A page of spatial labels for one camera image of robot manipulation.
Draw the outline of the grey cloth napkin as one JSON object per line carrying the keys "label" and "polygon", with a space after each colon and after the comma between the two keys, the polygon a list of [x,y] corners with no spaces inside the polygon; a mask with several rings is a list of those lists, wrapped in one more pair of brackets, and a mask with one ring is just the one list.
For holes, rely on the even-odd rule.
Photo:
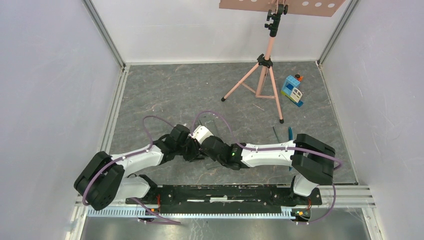
{"label": "grey cloth napkin", "polygon": [[[213,114],[203,114],[197,120],[198,125],[205,126],[214,136],[220,137],[217,124],[215,123],[216,116]],[[213,170],[219,168],[221,165],[217,161],[212,161],[206,165],[206,169]]]}

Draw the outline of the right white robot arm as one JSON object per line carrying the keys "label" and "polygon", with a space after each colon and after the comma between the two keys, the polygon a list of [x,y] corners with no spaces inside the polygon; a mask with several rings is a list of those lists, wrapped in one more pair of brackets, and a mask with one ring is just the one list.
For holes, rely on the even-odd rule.
{"label": "right white robot arm", "polygon": [[233,143],[228,145],[211,133],[194,133],[200,151],[222,166],[248,169],[258,166],[286,166],[295,169],[289,189],[289,199],[302,204],[317,186],[333,184],[335,149],[316,138],[299,133],[294,140],[284,143],[255,145]]}

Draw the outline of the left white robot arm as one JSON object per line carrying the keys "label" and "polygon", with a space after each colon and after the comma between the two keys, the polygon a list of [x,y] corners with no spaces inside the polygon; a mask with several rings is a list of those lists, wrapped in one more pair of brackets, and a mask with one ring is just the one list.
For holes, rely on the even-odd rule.
{"label": "left white robot arm", "polygon": [[201,160],[200,145],[212,136],[205,126],[194,132],[177,124],[169,134],[149,145],[127,153],[109,155],[97,152],[74,182],[74,189],[83,197],[83,204],[99,211],[113,201],[139,198],[145,204],[153,203],[157,190],[141,176],[131,177],[145,168],[159,166],[182,156],[186,161]]}

